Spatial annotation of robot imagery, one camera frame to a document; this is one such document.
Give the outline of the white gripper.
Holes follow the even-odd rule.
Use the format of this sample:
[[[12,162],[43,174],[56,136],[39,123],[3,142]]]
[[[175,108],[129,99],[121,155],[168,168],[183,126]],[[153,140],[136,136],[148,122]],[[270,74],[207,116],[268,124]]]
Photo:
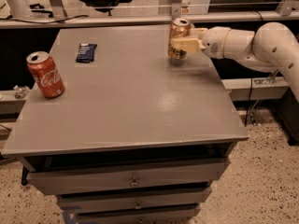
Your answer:
[[[170,41],[174,49],[190,53],[203,50],[206,56],[214,59],[223,59],[223,50],[226,36],[231,31],[228,27],[192,28],[190,36],[196,38],[172,38]]]

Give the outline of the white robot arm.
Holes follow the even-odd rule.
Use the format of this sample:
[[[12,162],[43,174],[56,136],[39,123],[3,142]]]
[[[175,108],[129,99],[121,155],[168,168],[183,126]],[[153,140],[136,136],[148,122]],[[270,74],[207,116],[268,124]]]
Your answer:
[[[170,45],[190,53],[202,51],[209,58],[234,60],[259,72],[278,70],[299,101],[299,43],[282,23],[268,22],[256,32],[220,26],[196,28],[189,35],[171,38]]]

